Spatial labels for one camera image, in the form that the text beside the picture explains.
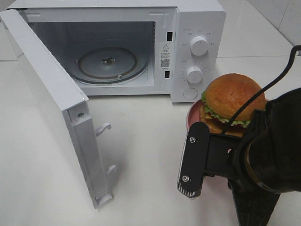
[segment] white microwave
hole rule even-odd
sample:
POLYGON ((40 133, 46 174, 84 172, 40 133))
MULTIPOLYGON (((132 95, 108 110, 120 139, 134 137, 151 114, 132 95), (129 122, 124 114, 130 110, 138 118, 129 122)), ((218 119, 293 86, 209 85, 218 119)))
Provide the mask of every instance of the white microwave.
POLYGON ((93 95, 170 94, 210 83, 225 12, 217 0, 16 0, 0 18, 58 140, 72 143, 93 205, 111 198, 87 106, 93 95))

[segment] black cable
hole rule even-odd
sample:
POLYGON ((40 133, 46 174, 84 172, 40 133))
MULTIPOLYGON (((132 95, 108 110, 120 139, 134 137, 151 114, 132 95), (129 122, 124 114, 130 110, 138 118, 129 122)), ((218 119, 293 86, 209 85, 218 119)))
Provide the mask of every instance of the black cable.
POLYGON ((234 120, 237 118, 237 116, 246 108, 248 107, 248 105, 250 103, 252 103, 257 97, 259 97, 262 93, 264 93, 265 91, 267 91, 269 88, 271 88, 272 86, 274 86, 277 82, 279 82, 287 73, 288 71, 291 69, 293 62, 295 60, 295 56, 296 56, 296 52, 297 51, 301 51, 301 45, 299 46, 294 46, 291 50, 291 54, 290 54, 290 58, 288 60, 288 63, 285 67, 285 69, 283 70, 283 72, 277 77, 275 78, 272 82, 270 82, 268 85, 266 85, 264 88, 262 88, 261 90, 259 90, 254 96, 252 96, 244 105, 242 105, 238 111, 232 116, 232 118, 230 119, 230 121, 227 123, 226 127, 222 130, 221 134, 225 134, 226 131, 230 128, 232 122, 234 122, 234 120))

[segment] warning label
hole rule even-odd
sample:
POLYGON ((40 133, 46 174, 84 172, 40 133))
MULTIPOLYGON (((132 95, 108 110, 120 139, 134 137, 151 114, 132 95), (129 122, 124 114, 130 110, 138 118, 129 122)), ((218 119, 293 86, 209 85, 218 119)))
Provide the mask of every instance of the warning label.
POLYGON ((170 60, 172 57, 172 53, 174 50, 174 46, 172 43, 168 42, 160 42, 160 67, 162 69, 169 69, 170 68, 170 60))

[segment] white knob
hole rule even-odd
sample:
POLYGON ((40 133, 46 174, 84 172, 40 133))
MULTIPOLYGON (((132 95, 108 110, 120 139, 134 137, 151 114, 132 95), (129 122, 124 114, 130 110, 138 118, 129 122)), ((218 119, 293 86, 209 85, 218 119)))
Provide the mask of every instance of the white knob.
POLYGON ((197 66, 190 67, 187 72, 187 81, 190 83, 198 83, 203 79, 203 70, 197 66))
POLYGON ((196 56, 205 54, 208 49, 208 39, 203 35, 196 36, 190 41, 190 50, 196 56))

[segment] microwave door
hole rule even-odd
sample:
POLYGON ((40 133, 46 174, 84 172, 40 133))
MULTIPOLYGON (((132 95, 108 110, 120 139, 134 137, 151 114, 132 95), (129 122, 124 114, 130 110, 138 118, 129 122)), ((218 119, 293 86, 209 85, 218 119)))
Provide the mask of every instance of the microwave door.
POLYGON ((0 18, 39 109, 97 208, 112 198, 96 141, 110 124, 94 129, 87 96, 16 10, 0 18))

